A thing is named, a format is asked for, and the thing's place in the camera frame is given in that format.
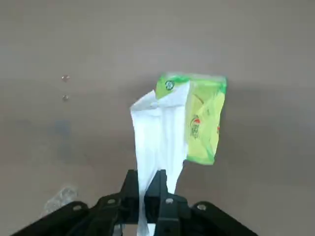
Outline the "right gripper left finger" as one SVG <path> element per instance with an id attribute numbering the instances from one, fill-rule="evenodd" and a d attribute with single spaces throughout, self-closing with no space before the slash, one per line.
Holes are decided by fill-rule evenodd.
<path id="1" fill-rule="evenodd" d="M 93 207 L 73 201 L 13 235 L 112 236 L 117 225 L 136 224 L 138 211 L 138 174 L 128 170 L 120 192 L 101 197 Z"/>

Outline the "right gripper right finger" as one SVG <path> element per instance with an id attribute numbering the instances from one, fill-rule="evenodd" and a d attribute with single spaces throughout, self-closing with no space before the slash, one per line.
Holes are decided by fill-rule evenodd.
<path id="1" fill-rule="evenodd" d="M 255 232 L 214 204 L 189 206 L 186 198 L 168 192 L 166 170 L 156 172 L 145 194 L 148 223 L 155 236 L 255 236 Z"/>

